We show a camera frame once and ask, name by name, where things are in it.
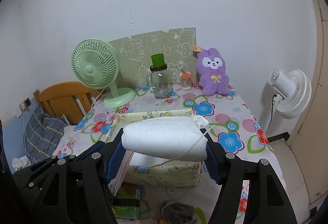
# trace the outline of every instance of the fan base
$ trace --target fan base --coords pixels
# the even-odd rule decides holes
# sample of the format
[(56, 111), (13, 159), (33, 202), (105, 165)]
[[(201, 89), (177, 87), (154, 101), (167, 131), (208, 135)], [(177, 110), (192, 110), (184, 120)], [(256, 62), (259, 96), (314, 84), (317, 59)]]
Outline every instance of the fan base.
[(117, 91), (117, 97), (113, 97), (111, 93), (104, 96), (104, 106), (106, 108), (118, 108), (126, 103), (129, 103), (136, 96), (136, 92), (131, 88), (118, 88)]

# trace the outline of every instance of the black strap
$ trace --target black strap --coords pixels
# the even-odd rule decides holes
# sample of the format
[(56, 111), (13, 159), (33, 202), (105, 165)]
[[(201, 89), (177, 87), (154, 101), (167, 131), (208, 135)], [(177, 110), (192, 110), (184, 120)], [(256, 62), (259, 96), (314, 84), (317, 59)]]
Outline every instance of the black strap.
[(117, 199), (113, 201), (113, 206), (140, 206), (140, 200), (137, 199)]

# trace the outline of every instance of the white fan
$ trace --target white fan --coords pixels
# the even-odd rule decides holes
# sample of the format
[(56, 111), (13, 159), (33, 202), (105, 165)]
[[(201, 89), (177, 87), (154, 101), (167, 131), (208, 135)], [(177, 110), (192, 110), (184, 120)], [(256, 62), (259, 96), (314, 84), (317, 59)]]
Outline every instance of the white fan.
[(278, 92), (274, 98), (272, 114), (262, 127), (268, 128), (272, 115), (277, 110), (285, 119), (300, 115), (309, 104), (312, 87), (310, 80), (301, 70), (284, 74), (283, 70), (274, 70), (269, 78), (269, 84)]

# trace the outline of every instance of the white rolled bag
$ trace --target white rolled bag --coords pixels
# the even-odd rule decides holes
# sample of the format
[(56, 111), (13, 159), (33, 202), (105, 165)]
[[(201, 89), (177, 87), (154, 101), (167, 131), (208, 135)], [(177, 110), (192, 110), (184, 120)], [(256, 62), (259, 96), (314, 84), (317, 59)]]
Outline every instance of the white rolled bag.
[(122, 145), (126, 150), (169, 160), (204, 161), (207, 139), (199, 129), (208, 123), (198, 115), (133, 122), (123, 128)]

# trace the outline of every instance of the blue wall section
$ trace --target blue wall section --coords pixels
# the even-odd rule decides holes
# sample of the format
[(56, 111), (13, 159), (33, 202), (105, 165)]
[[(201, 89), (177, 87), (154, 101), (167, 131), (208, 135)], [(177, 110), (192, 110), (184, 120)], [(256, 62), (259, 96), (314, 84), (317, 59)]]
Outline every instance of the blue wall section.
[(12, 164), (13, 158), (25, 155), (24, 130), (34, 110), (38, 107), (35, 98), (31, 99), (32, 105), (19, 118), (14, 116), (5, 127), (3, 127), (3, 145), (10, 171), (15, 172)]

